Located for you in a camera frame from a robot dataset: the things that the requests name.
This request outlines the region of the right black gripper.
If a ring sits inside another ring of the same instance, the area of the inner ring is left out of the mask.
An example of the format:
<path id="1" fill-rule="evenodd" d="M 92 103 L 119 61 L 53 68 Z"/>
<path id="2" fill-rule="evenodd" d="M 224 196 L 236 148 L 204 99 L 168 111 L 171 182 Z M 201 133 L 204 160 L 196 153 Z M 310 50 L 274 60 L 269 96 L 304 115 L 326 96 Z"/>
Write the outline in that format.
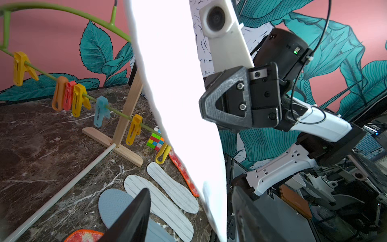
<path id="1" fill-rule="evenodd" d="M 202 118 L 225 129 L 274 128 L 281 121 L 275 62 L 249 71 L 239 66 L 211 74 L 205 79 L 205 90 L 199 99 Z"/>

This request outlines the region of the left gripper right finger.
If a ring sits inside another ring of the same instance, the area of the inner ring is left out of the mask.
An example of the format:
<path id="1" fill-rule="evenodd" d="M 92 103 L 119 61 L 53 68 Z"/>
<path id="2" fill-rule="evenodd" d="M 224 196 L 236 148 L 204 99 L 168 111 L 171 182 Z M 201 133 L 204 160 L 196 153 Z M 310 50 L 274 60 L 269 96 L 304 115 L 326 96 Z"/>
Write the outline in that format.
<path id="1" fill-rule="evenodd" d="M 284 242 L 285 238 L 254 205 L 241 187 L 235 187 L 231 196 L 237 242 Z"/>

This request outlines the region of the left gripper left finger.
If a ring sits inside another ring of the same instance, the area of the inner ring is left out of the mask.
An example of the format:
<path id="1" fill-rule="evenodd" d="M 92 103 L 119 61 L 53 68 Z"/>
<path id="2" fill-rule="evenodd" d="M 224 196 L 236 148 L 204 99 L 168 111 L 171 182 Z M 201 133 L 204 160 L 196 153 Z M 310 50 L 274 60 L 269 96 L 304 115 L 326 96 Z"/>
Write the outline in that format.
<path id="1" fill-rule="evenodd" d="M 100 242 L 144 242 L 146 238 L 151 196 L 142 189 L 118 220 L 100 238 Z"/>

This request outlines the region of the grey bubbled foam insole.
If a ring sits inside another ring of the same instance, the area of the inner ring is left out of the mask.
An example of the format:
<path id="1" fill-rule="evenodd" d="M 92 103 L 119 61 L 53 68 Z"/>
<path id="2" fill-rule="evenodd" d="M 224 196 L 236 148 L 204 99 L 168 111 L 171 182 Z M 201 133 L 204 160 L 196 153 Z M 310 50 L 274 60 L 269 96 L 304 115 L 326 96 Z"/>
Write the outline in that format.
<path id="1" fill-rule="evenodd" d="M 110 229 L 133 201 L 133 197 L 119 189 L 106 189 L 99 197 L 98 210 L 104 225 Z M 175 242 L 165 229 L 149 218 L 146 242 Z"/>

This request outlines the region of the white striped fabric insole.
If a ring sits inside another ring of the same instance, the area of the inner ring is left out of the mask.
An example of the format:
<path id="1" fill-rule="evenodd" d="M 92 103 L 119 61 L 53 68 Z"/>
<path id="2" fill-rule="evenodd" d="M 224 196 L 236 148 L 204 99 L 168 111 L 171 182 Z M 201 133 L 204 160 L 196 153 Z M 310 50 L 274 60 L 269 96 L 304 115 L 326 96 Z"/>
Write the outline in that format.
<path id="1" fill-rule="evenodd" d="M 137 175 L 128 175 L 124 180 L 125 191 L 135 197 L 142 189 L 149 189 L 151 213 L 162 219 L 184 242 L 193 238 L 194 228 L 188 218 L 150 181 Z"/>

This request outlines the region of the white embossed foam insole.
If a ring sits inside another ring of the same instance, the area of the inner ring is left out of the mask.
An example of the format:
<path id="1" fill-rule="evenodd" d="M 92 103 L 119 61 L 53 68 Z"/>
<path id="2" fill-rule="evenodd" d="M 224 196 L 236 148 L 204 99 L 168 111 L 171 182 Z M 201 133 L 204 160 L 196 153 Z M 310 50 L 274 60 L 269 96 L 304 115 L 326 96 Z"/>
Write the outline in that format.
<path id="1" fill-rule="evenodd" d="M 205 91 L 188 1 L 125 1 L 136 65 L 157 124 L 199 192 L 218 239 L 227 241 L 227 182 L 217 126 L 205 121 Z"/>

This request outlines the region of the orange-edged felt insole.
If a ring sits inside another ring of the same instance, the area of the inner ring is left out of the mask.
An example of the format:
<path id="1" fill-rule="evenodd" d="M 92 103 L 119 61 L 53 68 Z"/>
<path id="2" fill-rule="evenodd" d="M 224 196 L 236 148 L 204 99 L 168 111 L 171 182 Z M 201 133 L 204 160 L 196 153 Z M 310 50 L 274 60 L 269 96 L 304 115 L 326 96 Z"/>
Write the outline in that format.
<path id="1" fill-rule="evenodd" d="M 185 183 L 187 184 L 188 189 L 190 190 L 192 195 L 194 197 L 198 198 L 199 193 L 197 192 L 196 187 L 194 186 L 193 182 L 191 181 L 183 163 L 180 161 L 178 156 L 173 152 L 173 150 L 170 150 L 168 155 L 169 155 L 169 158 L 171 159 L 172 163 L 179 170 L 180 174 L 182 175 L 182 177 L 183 177 Z"/>
<path id="2" fill-rule="evenodd" d="M 88 229 L 80 229 L 70 234 L 64 242 L 97 242 L 104 233 Z"/>

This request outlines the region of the green clothes hanger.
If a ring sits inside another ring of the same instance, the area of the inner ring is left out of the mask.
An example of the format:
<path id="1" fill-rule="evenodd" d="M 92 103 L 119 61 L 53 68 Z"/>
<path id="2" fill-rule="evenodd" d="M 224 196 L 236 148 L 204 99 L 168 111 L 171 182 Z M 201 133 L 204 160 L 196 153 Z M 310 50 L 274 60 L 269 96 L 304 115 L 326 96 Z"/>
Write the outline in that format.
<path id="1" fill-rule="evenodd" d="M 1 60 L 1 79 L 11 82 L 1 89 L 6 104 L 39 98 L 53 99 L 57 78 L 82 84 L 95 111 L 90 90 L 129 84 L 134 68 L 131 38 L 115 24 L 117 7 L 108 21 L 53 3 L 8 2 L 1 4 L 1 54 L 9 56 L 11 71 Z M 27 54 L 39 80 L 28 72 L 22 86 L 13 82 L 14 52 Z"/>

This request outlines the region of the white thin insole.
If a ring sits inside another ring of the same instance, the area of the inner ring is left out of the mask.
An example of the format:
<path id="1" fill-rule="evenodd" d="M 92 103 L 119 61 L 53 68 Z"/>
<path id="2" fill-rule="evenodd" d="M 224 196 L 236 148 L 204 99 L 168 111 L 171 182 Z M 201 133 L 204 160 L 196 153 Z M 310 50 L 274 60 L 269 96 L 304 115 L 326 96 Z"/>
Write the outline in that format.
<path id="1" fill-rule="evenodd" d="M 198 213 L 199 203 L 190 190 L 172 179 L 159 164 L 151 162 L 147 166 L 147 173 L 180 209 L 191 214 Z"/>

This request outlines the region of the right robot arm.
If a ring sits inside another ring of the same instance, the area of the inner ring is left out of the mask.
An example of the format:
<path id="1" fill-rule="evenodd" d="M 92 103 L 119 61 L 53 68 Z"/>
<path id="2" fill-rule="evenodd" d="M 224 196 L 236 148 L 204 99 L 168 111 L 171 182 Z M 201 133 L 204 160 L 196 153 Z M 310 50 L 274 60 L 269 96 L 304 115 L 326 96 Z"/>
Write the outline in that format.
<path id="1" fill-rule="evenodd" d="M 233 180 L 253 200 L 302 170 L 338 163 L 364 137 L 362 128 L 287 95 L 312 59 L 308 44 L 294 33 L 273 29 L 255 57 L 236 27 L 208 31 L 207 37 L 215 73 L 207 77 L 199 100 L 203 119 L 234 132 L 299 131 L 282 155 Z"/>

